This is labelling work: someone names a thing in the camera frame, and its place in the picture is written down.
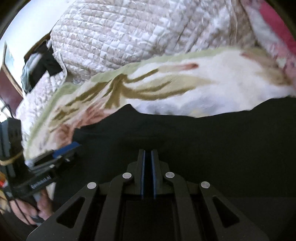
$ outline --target tan strap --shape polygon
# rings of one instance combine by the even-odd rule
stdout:
[[[22,155],[22,152],[23,152],[23,150],[21,150],[18,154],[16,154],[14,157],[12,157],[12,158],[10,158],[8,160],[5,160],[5,161],[0,160],[0,165],[1,166],[7,166],[7,165],[10,165],[10,164],[14,163],[14,161],[16,159],[18,159]]]

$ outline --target patchwork pattern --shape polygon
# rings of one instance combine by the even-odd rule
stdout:
[[[77,0],[51,40],[77,80],[154,56],[255,44],[239,0]]]

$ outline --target silver screw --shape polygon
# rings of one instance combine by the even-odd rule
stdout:
[[[209,187],[210,187],[210,184],[209,184],[208,182],[202,182],[202,183],[201,183],[201,186],[202,186],[203,188],[209,188]]]
[[[174,174],[173,172],[167,172],[167,173],[165,174],[165,176],[166,176],[167,178],[173,178],[173,177],[175,176],[175,174]]]
[[[91,183],[87,184],[88,189],[94,189],[95,187],[96,187],[96,183],[91,182]]]
[[[129,172],[123,173],[123,174],[122,174],[122,177],[123,177],[124,179],[129,179],[129,178],[131,178],[131,173],[129,173]]]

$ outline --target black fabric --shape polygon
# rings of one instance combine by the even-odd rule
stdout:
[[[57,183],[54,199],[61,205],[88,182],[108,182],[137,160],[140,148],[156,148],[171,171],[210,182],[278,240],[296,211],[295,137],[293,98],[204,118],[140,114],[127,105],[75,130],[80,160]],[[289,231],[284,240],[296,237]]]
[[[41,77],[44,75],[46,71],[48,71],[49,76],[56,75],[63,71],[59,63],[55,60],[55,58],[52,55],[52,48],[47,49],[46,51],[44,51],[43,45],[41,45],[39,48],[43,55],[37,63],[34,70],[32,71],[32,73],[30,73],[29,75],[29,82],[32,88],[34,88],[34,86],[37,84],[37,82],[41,79]]]

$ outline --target wall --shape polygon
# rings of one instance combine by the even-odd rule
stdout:
[[[0,63],[2,64],[4,43],[15,60],[15,80],[20,83],[24,55],[59,20],[64,11],[75,0],[31,0],[13,19],[0,39]]]

